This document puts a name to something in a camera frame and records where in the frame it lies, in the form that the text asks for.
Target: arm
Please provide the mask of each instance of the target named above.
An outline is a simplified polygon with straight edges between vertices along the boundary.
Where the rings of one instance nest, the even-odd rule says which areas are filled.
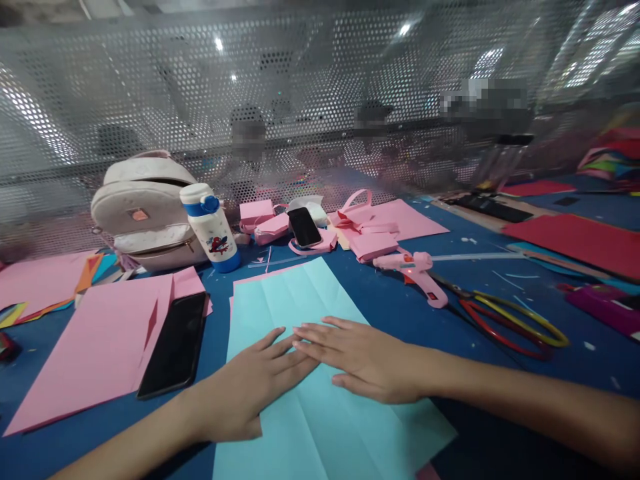
[[[294,329],[294,347],[344,370],[333,384],[384,403],[426,396],[466,402],[524,425],[623,473],[640,472],[640,402],[404,343],[368,325]]]
[[[194,443],[261,436],[260,412],[318,365],[303,352],[287,353],[294,335],[274,344],[282,332],[273,330],[53,479],[138,479]]]

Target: finger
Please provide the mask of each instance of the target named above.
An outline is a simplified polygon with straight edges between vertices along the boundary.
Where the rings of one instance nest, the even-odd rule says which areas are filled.
[[[309,356],[306,353],[296,350],[269,362],[269,370],[273,372],[274,375],[277,375],[286,369],[296,366],[298,363],[302,362],[302,360],[307,358],[309,358]]]
[[[294,388],[298,383],[302,382],[308,374],[310,374],[316,367],[318,362],[312,358],[306,358],[296,366],[284,370],[275,376],[275,392],[278,398],[284,392],[288,392]]]
[[[310,342],[324,347],[336,349],[340,344],[340,338],[339,335],[337,335],[338,329],[315,325],[308,327],[294,327],[293,331],[299,337],[304,338],[304,340],[309,340]]]
[[[280,340],[278,343],[266,348],[265,355],[270,359],[280,357],[288,352],[288,350],[293,346],[293,342],[296,340],[300,340],[300,337],[297,335],[290,335],[284,340]]]
[[[314,343],[306,343],[300,341],[293,342],[293,348],[306,353],[311,358],[318,360],[318,362],[326,363],[327,365],[330,365],[332,367],[344,370],[344,355],[338,350],[326,348],[322,345],[316,345]]]
[[[360,325],[360,323],[352,322],[351,320],[339,319],[338,317],[324,317],[322,322],[333,325],[334,327],[342,328],[342,330],[352,330],[354,327]]]
[[[336,387],[342,387],[345,390],[349,390],[351,393],[360,395],[361,397],[370,398],[383,402],[384,394],[380,387],[372,385],[363,380],[360,380],[348,373],[342,373],[340,375],[334,375],[331,379],[332,384]]]
[[[250,346],[249,349],[255,351],[264,350],[265,348],[270,346],[276,340],[276,338],[282,335],[282,332],[284,332],[284,330],[284,327],[278,327],[271,330],[266,337],[264,337],[262,340],[258,340],[256,343]]]

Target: scissors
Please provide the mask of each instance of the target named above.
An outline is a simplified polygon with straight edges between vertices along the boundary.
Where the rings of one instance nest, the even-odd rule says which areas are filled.
[[[486,332],[494,341],[498,341],[503,345],[505,345],[506,347],[518,353],[521,353],[531,358],[544,360],[544,361],[550,360],[552,356],[552,350],[549,348],[549,346],[566,347],[569,344],[568,338],[560,330],[558,330],[556,327],[550,324],[548,320],[541,317],[540,315],[530,310],[527,310],[521,307],[520,305],[516,305],[513,302],[501,299],[499,297],[494,297],[493,295],[489,295],[487,293],[478,292],[477,290],[474,290],[473,292],[463,290],[458,285],[445,280],[444,278],[442,278],[440,275],[436,273],[429,272],[429,274],[434,280],[436,280],[436,282],[438,282],[443,287],[448,288],[458,296],[460,305],[462,306],[462,308],[464,308],[464,310],[472,318],[475,324],[484,332]],[[473,299],[484,304],[485,306],[487,306],[493,311],[487,310],[482,306],[476,303],[473,303],[472,302]],[[546,328],[546,330],[551,332],[554,338],[548,337],[540,333],[538,330],[535,330],[534,328],[530,327],[528,324],[524,323],[522,320],[520,320],[516,316],[510,314],[509,312],[504,310],[502,307],[497,305],[497,303],[500,303],[513,310],[516,310],[522,313],[523,315],[527,316],[528,318],[534,320],[540,326]],[[464,315],[460,313],[458,310],[456,310],[453,307],[451,309],[457,316],[464,319],[465,321],[468,321],[467,318],[464,317]],[[522,348],[520,345],[503,337],[498,332],[493,330],[491,326],[489,326],[489,324],[480,315],[489,317],[495,322],[499,323],[500,325],[507,327],[508,329],[516,332],[521,337],[532,342],[537,347],[538,351],[526,350],[525,348]]]

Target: hand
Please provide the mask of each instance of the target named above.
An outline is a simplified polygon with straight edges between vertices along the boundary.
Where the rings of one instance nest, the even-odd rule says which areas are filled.
[[[334,385],[382,403],[412,403],[434,394],[435,388],[425,384],[425,378],[435,370],[432,357],[441,352],[404,343],[362,323],[335,317],[322,322],[333,327],[317,323],[294,327],[298,336],[311,343],[294,341],[293,346],[347,372],[335,375]]]
[[[181,394],[196,441],[260,437],[260,412],[318,366],[302,351],[287,353],[292,342],[300,339],[295,335],[273,344],[284,330],[272,330]]]

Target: white tissue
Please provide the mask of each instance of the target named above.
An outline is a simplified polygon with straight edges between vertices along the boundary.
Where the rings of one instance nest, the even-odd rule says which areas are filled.
[[[311,214],[311,218],[315,222],[316,227],[326,227],[327,213],[322,208],[322,195],[306,195],[304,197],[294,198],[289,202],[289,210],[295,210],[296,208],[306,207]]]

